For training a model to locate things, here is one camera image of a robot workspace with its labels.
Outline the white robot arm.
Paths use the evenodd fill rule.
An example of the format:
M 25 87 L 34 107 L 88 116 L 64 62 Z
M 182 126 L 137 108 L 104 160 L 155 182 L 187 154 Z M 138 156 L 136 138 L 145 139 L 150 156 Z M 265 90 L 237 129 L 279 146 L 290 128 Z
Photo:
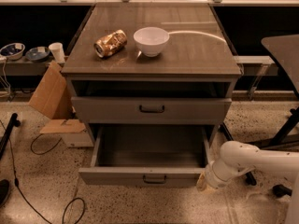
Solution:
M 298 152 L 261 150 L 250 144 L 225 142 L 221 146 L 219 157 L 210 161 L 200 174 L 196 187 L 199 191 L 210 188 L 221 189 L 233 178 L 252 170 L 272 173 L 293 183 L 285 224 L 299 224 Z

